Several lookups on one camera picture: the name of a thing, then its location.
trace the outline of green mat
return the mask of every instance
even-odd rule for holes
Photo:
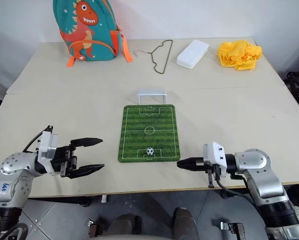
[[[171,162],[179,159],[173,105],[124,107],[118,153],[121,163]]]

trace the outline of teal backpack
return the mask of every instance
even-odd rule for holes
[[[108,0],[53,0],[60,35],[73,56],[70,60],[108,61],[123,51],[132,62],[127,41],[117,26]]]

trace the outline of yellow cloth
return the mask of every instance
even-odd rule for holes
[[[262,48],[246,40],[223,42],[217,51],[223,67],[234,67],[236,70],[255,68],[256,60],[262,56]]]

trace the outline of dinosaur print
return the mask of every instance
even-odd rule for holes
[[[76,41],[91,41],[92,36],[95,34],[92,29],[89,28],[89,26],[94,26],[99,22],[99,17],[96,14],[96,12],[93,11],[91,6],[86,2],[82,0],[77,0],[76,3],[73,2],[74,11],[73,14],[73,20],[77,22],[77,25],[73,25],[73,28],[71,31],[68,31],[68,33],[62,32],[60,30],[60,35],[63,38],[64,41],[67,42],[76,42]],[[95,58],[94,55],[92,55],[92,43],[77,43],[73,46],[73,55],[76,59],[85,60],[86,56],[81,54],[82,49],[86,49],[86,54],[90,58]]]

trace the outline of gray floor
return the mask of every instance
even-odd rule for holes
[[[175,208],[187,208],[196,219],[201,240],[235,240],[218,229],[220,220],[244,223],[247,240],[265,240],[264,223],[253,206],[240,197],[222,199],[213,190],[111,195],[107,203],[95,197],[92,204],[29,200],[20,221],[29,227],[28,240],[86,240],[88,218],[111,223],[119,215],[133,213],[142,219],[142,233],[171,238]]]

